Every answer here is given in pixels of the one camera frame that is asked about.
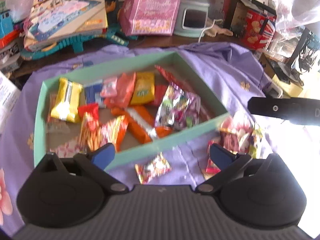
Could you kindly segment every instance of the red wrapper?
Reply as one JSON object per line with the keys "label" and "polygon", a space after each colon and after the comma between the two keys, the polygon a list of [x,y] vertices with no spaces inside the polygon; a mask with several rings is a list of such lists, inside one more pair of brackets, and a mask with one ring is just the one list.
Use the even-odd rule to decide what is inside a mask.
{"label": "red wrapper", "polygon": [[160,106],[165,92],[167,91],[167,85],[156,85],[155,86],[155,99],[149,103],[152,106]]}
{"label": "red wrapper", "polygon": [[156,156],[146,165],[135,165],[135,169],[141,184],[150,182],[153,178],[166,174],[171,171],[168,161],[162,156],[162,153]]}

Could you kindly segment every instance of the mint green box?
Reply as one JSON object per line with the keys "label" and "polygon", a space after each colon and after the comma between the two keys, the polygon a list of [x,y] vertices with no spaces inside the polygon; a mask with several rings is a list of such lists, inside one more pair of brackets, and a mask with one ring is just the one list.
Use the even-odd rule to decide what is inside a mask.
{"label": "mint green box", "polygon": [[[204,102],[208,110],[213,112],[216,117],[209,121],[202,122],[191,129],[186,129],[165,138],[155,140],[152,143],[122,151],[121,153],[116,154],[115,159],[106,170],[150,155],[156,155],[161,151],[168,150],[211,130],[215,130],[221,125],[225,118],[229,116],[229,113],[211,89],[176,52],[147,54],[108,61],[92,67],[74,70],[61,76],[66,77],[73,82],[86,83],[88,80],[98,80],[101,79],[101,77],[119,75],[123,72],[141,71],[153,65],[174,66],[175,70],[178,73],[181,73],[183,78],[192,81],[191,85],[195,92],[201,97],[201,102]],[[59,78],[61,76],[47,79],[42,83],[36,112],[34,133],[35,166],[37,166],[46,153],[46,119],[49,111],[49,93],[58,90]]]}

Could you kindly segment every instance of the orange wrapper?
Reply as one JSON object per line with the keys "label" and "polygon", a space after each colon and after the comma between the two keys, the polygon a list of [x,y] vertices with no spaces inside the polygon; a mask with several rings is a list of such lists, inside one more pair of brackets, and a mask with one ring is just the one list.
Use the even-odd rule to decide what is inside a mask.
{"label": "orange wrapper", "polygon": [[135,80],[136,80],[136,73],[133,73],[130,75],[123,73],[122,76],[118,78],[118,81],[117,81],[117,85],[116,85],[117,95],[114,97],[105,98],[103,103],[108,108],[128,107],[134,91]]}
{"label": "orange wrapper", "polygon": [[126,116],[121,115],[101,126],[100,133],[97,134],[98,148],[107,143],[115,146],[116,152],[120,151],[120,145],[127,132],[129,121]]}
{"label": "orange wrapper", "polygon": [[129,107],[126,110],[115,107],[111,109],[111,113],[128,118],[128,129],[141,144],[163,138],[172,132],[172,129],[165,126],[154,128],[155,120],[144,106]]}

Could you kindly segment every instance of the yellow snack bar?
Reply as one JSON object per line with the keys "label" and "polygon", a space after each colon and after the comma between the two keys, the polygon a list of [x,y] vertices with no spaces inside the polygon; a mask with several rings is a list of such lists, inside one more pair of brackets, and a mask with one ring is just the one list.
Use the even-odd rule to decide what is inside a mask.
{"label": "yellow snack bar", "polygon": [[137,73],[137,81],[131,105],[143,105],[155,99],[155,74],[153,72]]}
{"label": "yellow snack bar", "polygon": [[78,106],[83,86],[66,78],[60,78],[59,82],[56,104],[51,111],[51,117],[68,122],[80,122]]}

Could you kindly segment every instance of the pink candy packet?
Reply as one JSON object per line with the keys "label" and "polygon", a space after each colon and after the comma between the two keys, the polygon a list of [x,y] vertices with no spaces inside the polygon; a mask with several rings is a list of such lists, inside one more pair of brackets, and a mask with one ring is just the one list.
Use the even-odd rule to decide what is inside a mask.
{"label": "pink candy packet", "polygon": [[119,22],[125,35],[173,33],[180,0],[125,0]]}
{"label": "pink candy packet", "polygon": [[103,81],[100,96],[102,98],[115,97],[117,93],[117,77],[107,78]]}

